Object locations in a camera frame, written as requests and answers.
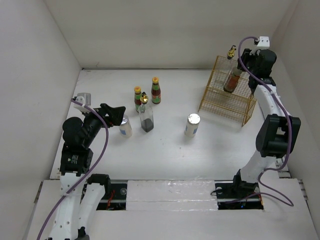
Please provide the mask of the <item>green label sauce bottle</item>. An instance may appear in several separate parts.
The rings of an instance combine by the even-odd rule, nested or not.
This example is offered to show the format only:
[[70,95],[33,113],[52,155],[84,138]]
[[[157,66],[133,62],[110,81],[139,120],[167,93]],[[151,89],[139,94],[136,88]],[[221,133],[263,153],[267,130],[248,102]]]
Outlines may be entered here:
[[151,86],[151,101],[154,104],[159,104],[161,102],[161,88],[159,85],[159,78],[152,78],[152,86]]
[[142,89],[140,86],[134,87],[134,104],[135,104],[135,110],[138,113],[139,112],[139,106],[142,104],[140,98],[142,96]]

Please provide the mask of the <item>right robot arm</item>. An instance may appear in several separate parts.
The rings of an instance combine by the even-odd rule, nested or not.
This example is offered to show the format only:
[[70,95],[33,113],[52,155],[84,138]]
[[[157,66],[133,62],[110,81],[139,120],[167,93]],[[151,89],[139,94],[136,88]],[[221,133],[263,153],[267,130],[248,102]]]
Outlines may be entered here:
[[264,115],[255,140],[256,151],[231,184],[232,193],[241,199],[254,196],[263,173],[272,170],[270,165],[275,160],[289,159],[301,127],[301,120],[284,108],[270,76],[276,60],[276,54],[269,49],[253,51],[249,48],[238,59],[237,68],[249,74],[248,86]]

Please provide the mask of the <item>clear glass pourer bottle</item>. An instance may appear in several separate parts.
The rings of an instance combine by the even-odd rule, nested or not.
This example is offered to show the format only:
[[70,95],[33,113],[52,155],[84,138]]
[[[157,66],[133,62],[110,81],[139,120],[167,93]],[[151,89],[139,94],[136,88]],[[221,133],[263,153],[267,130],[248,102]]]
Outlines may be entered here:
[[233,57],[235,56],[236,50],[237,50],[237,46],[232,45],[232,47],[226,54],[226,58],[223,58],[221,60],[221,63],[219,66],[220,77],[218,80],[218,83],[220,85],[223,85],[230,75],[230,72],[233,68]]

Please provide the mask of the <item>black cap red label bottle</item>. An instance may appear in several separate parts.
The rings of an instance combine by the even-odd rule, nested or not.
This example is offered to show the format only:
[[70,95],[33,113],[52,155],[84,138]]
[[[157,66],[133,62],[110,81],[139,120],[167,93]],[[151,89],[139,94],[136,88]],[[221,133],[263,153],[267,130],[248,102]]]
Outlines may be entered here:
[[228,75],[228,77],[223,85],[223,90],[227,93],[233,93],[238,85],[241,74],[242,74],[242,70],[238,69],[235,66],[231,70],[231,73]]

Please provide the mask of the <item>glass bottle with dark sauce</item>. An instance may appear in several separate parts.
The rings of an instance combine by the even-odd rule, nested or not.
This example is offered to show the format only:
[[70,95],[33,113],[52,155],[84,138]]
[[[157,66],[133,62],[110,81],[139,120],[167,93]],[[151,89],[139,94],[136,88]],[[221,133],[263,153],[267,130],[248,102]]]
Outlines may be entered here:
[[146,132],[150,132],[154,128],[153,109],[149,104],[149,97],[145,92],[140,97],[141,105],[138,108],[141,128]]

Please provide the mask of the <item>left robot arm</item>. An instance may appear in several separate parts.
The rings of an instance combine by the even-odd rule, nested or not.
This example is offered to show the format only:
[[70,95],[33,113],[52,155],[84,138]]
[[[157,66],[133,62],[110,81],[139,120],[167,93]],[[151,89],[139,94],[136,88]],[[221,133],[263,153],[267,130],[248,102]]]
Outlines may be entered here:
[[68,118],[62,125],[64,144],[60,160],[61,197],[49,215],[54,223],[48,235],[50,240],[88,240],[90,224],[100,201],[111,194],[111,180],[107,174],[92,170],[103,157],[101,153],[92,163],[90,148],[101,129],[120,126],[126,108],[110,107],[102,103],[98,108],[71,100],[84,115]]

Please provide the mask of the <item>white silver-lid jar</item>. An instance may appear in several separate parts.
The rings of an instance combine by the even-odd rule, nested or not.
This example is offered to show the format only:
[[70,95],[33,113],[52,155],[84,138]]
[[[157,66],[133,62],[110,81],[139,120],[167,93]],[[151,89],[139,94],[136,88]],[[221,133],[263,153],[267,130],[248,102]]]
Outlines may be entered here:
[[193,138],[197,133],[200,121],[201,121],[201,117],[197,113],[191,113],[187,117],[184,134],[187,137]]
[[123,115],[122,122],[119,126],[119,131],[120,131],[120,134],[125,138],[130,138],[133,134],[129,117],[125,114]]

